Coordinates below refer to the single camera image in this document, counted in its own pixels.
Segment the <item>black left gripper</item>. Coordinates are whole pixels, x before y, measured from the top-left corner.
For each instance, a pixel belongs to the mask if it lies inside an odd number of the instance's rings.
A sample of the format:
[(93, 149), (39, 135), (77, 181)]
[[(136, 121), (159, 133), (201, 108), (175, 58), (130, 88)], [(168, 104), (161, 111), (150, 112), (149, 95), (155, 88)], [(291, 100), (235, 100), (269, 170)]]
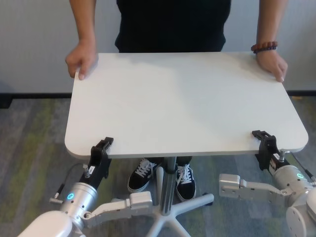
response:
[(102, 179), (108, 178), (111, 159), (108, 158), (106, 150), (112, 145), (113, 141), (114, 139), (112, 137), (105, 137), (103, 140), (100, 140), (97, 145), (91, 148), (88, 168), (94, 166), (94, 170), (89, 178), (85, 178), (85, 175), (83, 174), (80, 178), (80, 182), (86, 183), (94, 189), (98, 189)]

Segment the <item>person left hand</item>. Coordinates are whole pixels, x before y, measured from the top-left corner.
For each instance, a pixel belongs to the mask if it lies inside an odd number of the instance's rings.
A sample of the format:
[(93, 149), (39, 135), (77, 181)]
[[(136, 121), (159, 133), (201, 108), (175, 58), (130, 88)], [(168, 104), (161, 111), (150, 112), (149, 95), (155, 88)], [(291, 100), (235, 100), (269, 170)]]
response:
[(261, 51), (256, 54), (256, 59), (260, 67), (271, 73), (276, 81), (284, 82), (288, 64), (275, 50)]

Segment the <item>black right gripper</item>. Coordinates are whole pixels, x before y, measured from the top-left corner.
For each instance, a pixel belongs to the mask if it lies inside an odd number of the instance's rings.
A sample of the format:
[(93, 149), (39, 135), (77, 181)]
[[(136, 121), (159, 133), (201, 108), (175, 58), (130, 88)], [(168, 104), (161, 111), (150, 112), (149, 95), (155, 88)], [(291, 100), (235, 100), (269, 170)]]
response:
[(266, 169), (270, 173), (275, 173), (279, 168), (289, 165), (289, 162), (285, 158), (279, 160), (280, 151), (277, 149), (276, 137), (274, 135), (261, 130), (254, 130), (251, 133), (260, 141), (259, 153), (255, 156), (261, 170)]

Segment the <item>person right hand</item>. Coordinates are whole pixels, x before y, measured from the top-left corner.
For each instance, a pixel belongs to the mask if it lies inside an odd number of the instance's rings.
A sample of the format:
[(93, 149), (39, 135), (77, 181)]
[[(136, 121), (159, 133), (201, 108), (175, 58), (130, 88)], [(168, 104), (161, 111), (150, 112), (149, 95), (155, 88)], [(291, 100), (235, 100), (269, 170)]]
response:
[(80, 40), (77, 46), (66, 56), (65, 62), (71, 78), (78, 72), (79, 80), (83, 80), (96, 62), (96, 44), (94, 41)]

